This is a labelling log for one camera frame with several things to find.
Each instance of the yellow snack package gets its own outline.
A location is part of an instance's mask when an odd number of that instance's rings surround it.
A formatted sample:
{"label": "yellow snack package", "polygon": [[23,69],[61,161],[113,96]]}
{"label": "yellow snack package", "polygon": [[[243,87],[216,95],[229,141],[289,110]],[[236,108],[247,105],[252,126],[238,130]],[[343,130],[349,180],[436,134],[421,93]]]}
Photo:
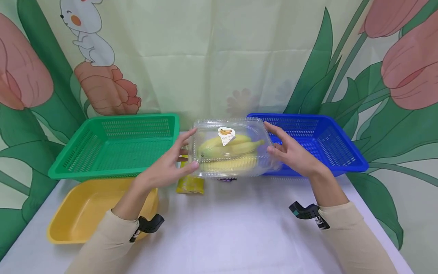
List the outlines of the yellow snack package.
{"label": "yellow snack package", "polygon": [[204,179],[196,178],[190,175],[182,177],[178,181],[177,193],[200,193],[204,194]]}

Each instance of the yellow basket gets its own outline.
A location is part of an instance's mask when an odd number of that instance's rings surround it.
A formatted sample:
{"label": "yellow basket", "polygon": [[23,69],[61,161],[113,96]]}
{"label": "yellow basket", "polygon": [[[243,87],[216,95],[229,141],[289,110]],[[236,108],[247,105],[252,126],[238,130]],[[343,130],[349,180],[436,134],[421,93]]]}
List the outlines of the yellow basket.
{"label": "yellow basket", "polygon": [[[74,187],[65,197],[47,228],[47,238],[53,244],[87,242],[102,220],[128,190],[134,178],[96,179]],[[151,220],[158,210],[158,189],[148,195],[140,215]],[[147,233],[141,232],[137,239]]]}

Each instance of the banana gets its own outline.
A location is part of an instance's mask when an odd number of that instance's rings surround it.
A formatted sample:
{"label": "banana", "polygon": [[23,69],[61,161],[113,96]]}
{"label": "banana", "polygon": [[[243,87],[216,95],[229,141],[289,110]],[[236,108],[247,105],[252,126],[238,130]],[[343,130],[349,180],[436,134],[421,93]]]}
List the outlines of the banana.
{"label": "banana", "polygon": [[264,140],[258,140],[257,142],[244,142],[240,144],[228,143],[226,146],[216,146],[209,149],[205,149],[201,152],[201,157],[205,159],[222,158],[226,156],[236,157],[245,155],[255,151],[260,145],[265,143]]}
{"label": "banana", "polygon": [[[237,145],[244,142],[251,142],[251,138],[249,138],[246,135],[243,134],[236,134],[236,137],[234,137],[233,140],[231,140],[227,146],[229,145]],[[202,145],[198,148],[198,157],[203,155],[203,153],[207,150],[210,150],[211,148],[217,147],[217,146],[223,146],[221,138],[219,136],[208,139],[205,141]]]}
{"label": "banana", "polygon": [[228,134],[231,134],[233,131],[232,131],[232,130],[224,130],[224,129],[221,129],[221,130],[219,130],[219,132],[220,132],[220,134],[222,134],[222,135],[228,135]]}
{"label": "banana", "polygon": [[250,153],[249,155],[245,155],[244,157],[238,157],[233,160],[200,163],[199,166],[203,171],[242,172],[252,169],[256,166],[256,156],[257,153]]}

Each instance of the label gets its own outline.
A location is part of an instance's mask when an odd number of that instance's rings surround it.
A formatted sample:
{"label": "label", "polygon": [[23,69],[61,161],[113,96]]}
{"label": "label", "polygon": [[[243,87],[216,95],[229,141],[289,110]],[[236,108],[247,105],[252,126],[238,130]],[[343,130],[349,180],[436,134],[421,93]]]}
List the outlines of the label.
{"label": "label", "polygon": [[218,135],[222,140],[222,145],[226,146],[231,140],[236,137],[236,132],[232,128],[220,127],[218,129]]}

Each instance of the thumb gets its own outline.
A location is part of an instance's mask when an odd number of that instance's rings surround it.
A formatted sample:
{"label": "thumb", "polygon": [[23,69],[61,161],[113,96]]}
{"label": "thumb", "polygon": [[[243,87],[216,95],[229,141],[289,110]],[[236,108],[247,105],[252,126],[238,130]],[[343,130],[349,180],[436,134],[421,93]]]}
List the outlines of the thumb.
{"label": "thumb", "polygon": [[178,176],[180,178],[192,174],[199,168],[198,162],[191,162],[190,164],[186,164],[183,168],[178,169]]}
{"label": "thumb", "polygon": [[277,149],[273,146],[268,146],[268,153],[282,162],[284,162],[286,160],[286,153],[284,153],[283,151],[280,151],[279,149]]}

